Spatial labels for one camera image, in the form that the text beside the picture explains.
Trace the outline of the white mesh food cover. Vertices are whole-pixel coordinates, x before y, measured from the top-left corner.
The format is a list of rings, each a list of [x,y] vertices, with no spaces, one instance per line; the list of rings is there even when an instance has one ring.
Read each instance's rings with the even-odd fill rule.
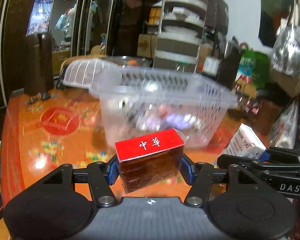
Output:
[[[116,67],[117,64],[102,58],[76,59],[62,70],[61,81],[68,87],[89,89],[102,70]]]

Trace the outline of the hanging clear plastic bag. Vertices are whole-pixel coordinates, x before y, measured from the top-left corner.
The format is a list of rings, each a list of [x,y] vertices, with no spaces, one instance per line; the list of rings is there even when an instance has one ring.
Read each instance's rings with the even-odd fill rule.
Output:
[[[271,53],[271,69],[300,78],[300,0],[293,0],[286,26],[279,30]]]

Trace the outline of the black kettle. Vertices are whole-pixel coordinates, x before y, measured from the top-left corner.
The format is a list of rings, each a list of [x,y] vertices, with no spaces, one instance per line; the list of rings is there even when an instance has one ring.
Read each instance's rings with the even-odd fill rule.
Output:
[[[224,57],[219,64],[216,78],[219,84],[230,90],[233,89],[242,55],[243,50],[236,40],[232,39],[226,43]]]

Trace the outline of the brown thermos jug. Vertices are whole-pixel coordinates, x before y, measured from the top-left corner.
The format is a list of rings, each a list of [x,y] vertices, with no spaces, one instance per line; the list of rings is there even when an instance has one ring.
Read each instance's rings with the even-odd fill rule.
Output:
[[[49,33],[36,33],[25,38],[27,61],[25,64],[24,93],[35,96],[53,89],[52,40]]]

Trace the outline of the white thank-you box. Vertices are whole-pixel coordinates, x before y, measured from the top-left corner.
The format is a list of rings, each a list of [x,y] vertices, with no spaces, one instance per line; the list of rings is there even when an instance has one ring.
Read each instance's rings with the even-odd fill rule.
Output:
[[[266,147],[253,129],[241,123],[221,154],[259,159],[265,150]]]

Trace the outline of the wall calendar poster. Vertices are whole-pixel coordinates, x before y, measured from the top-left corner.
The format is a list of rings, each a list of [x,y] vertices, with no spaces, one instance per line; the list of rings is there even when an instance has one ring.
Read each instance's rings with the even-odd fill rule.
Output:
[[[34,0],[26,36],[47,33],[54,0]]]

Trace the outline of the translucent plastic basket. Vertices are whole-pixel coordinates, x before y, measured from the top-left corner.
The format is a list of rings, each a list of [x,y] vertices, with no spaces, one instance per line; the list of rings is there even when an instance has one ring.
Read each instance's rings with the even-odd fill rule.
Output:
[[[228,88],[200,74],[146,67],[104,69],[89,93],[98,98],[106,142],[177,129],[187,148],[205,147],[226,112],[237,106]]]

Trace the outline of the cardboard box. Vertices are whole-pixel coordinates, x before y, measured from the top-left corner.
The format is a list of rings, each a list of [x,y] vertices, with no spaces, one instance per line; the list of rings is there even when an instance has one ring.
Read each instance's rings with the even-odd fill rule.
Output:
[[[157,36],[151,34],[140,34],[138,39],[137,56],[153,59]]]

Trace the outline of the steel bowl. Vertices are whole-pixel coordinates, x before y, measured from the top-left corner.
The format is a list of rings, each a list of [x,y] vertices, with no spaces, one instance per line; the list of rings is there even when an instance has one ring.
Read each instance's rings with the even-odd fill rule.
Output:
[[[106,60],[118,66],[152,67],[153,64],[152,60],[143,57],[109,56]]]

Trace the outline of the orange fruit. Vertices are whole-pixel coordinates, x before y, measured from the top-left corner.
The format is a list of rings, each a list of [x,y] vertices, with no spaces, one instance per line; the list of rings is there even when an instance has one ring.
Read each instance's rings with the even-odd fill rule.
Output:
[[[139,65],[138,61],[136,61],[136,60],[128,60],[127,64],[129,66],[138,66]]]

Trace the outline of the key bunch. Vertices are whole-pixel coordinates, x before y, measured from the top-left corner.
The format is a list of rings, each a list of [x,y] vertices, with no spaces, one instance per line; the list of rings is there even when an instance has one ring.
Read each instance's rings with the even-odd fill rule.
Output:
[[[51,98],[52,98],[52,94],[50,93],[38,93],[37,95],[30,97],[29,100],[26,102],[26,104],[32,105],[37,101],[46,101]]]

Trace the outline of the red cigarette box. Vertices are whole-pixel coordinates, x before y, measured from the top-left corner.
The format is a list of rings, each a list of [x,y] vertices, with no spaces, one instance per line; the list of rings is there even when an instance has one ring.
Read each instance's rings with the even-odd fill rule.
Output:
[[[174,128],[116,142],[117,167],[125,192],[175,177],[186,142],[185,135]]]

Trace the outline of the green shopping bag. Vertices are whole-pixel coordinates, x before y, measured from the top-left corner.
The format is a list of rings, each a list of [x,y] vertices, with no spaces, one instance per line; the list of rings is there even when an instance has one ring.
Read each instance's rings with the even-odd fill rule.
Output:
[[[270,60],[267,54],[245,49],[241,57],[235,88],[249,98],[256,98],[258,89],[264,88],[271,81]]]

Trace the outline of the tiered food cover rack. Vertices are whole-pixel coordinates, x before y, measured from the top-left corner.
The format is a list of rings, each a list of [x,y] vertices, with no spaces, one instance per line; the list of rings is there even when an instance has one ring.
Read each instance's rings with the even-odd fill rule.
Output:
[[[195,73],[208,0],[162,0],[153,67]]]

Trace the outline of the brown cup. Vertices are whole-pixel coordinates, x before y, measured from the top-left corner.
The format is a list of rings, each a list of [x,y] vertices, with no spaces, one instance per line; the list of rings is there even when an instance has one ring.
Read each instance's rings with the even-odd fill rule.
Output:
[[[262,99],[252,120],[253,129],[267,135],[281,111],[282,107],[272,101]]]

